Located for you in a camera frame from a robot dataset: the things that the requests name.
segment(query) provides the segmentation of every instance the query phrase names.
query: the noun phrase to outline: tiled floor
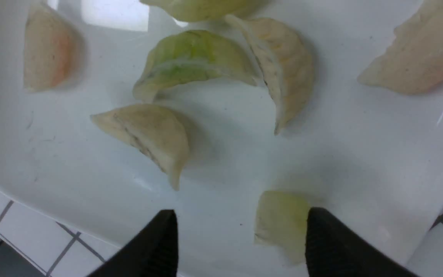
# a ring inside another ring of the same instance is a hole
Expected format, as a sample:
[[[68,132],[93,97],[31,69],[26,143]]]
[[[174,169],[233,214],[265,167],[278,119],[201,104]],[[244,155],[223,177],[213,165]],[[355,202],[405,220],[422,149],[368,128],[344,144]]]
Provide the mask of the tiled floor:
[[[47,276],[81,277],[118,249],[57,224],[0,193],[0,237]],[[443,276],[443,213],[408,263],[422,277]]]
[[[0,245],[0,277],[42,277],[30,263],[7,244]]]

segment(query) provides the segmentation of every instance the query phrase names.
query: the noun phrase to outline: green dumpling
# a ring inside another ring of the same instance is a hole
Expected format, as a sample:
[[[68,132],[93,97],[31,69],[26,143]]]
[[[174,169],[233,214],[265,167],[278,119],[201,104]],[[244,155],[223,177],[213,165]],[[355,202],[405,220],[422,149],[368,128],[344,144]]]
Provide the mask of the green dumpling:
[[[257,205],[254,242],[278,246],[290,265],[305,262],[310,209],[299,193],[265,191]]]
[[[219,77],[256,86],[254,75],[247,55],[235,42],[207,30],[190,30],[162,39],[150,51],[133,95],[152,103],[160,90]]]

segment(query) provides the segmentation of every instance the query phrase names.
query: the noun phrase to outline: white dumpling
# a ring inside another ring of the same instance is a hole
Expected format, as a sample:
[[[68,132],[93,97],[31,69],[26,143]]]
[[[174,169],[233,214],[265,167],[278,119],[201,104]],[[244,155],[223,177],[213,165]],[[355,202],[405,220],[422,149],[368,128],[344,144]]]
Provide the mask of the white dumpling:
[[[443,82],[443,0],[425,0],[394,33],[392,45],[358,81],[407,95],[426,93]]]
[[[275,135],[305,107],[315,80],[313,58],[298,34],[271,18],[226,21],[241,30],[251,46],[276,105]]]
[[[54,88],[68,79],[78,51],[75,30],[46,4],[30,6],[25,28],[23,85],[31,92]]]
[[[131,105],[92,115],[102,131],[136,147],[169,176],[174,190],[189,158],[186,129],[169,109],[157,105]]]

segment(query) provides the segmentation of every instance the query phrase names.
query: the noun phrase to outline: white plate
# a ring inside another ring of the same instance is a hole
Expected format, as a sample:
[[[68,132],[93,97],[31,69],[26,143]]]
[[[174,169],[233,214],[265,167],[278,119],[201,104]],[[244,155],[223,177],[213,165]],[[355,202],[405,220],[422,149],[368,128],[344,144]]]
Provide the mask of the white plate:
[[[88,62],[74,88],[29,94],[22,53],[30,0],[0,0],[0,190],[15,200],[116,245],[174,208],[180,271],[190,277],[306,272],[253,245],[257,201],[268,189],[320,197],[399,263],[442,208],[443,85],[407,97],[356,82],[420,0],[273,1],[261,15],[288,23],[313,46],[311,103],[273,137],[275,109],[264,88],[220,79],[164,93],[161,104],[197,125],[178,193],[148,158],[89,116],[135,102],[132,86],[161,38],[208,28],[248,50],[241,35],[221,23],[182,27],[137,0],[50,2],[83,34]]]

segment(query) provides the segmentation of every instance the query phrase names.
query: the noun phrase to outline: steamed dumpling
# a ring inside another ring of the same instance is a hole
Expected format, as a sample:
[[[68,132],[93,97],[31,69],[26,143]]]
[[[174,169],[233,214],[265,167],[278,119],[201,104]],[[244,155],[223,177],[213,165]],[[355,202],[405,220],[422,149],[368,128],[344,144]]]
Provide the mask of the steamed dumpling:
[[[207,30],[190,30],[162,39],[150,51],[133,95],[152,103],[160,90],[219,77],[255,86],[254,75],[247,55],[235,42]]]
[[[310,208],[300,194],[264,192],[257,206],[255,243],[279,247],[292,265],[304,262]]]
[[[245,10],[260,0],[141,0],[141,2],[160,7],[179,21],[197,22],[218,19],[225,14]]]
[[[46,4],[30,6],[25,29],[23,84],[32,92],[54,88],[68,79],[77,52],[75,30]]]
[[[428,92],[443,82],[443,0],[424,0],[394,33],[396,40],[358,81],[409,95]]]
[[[311,53],[290,27],[271,18],[227,22],[241,30],[255,54],[276,105],[275,135],[305,107],[312,95],[315,69]]]
[[[136,147],[154,161],[179,190],[179,178],[189,158],[188,136],[169,109],[157,105],[131,105],[92,115],[102,131]]]

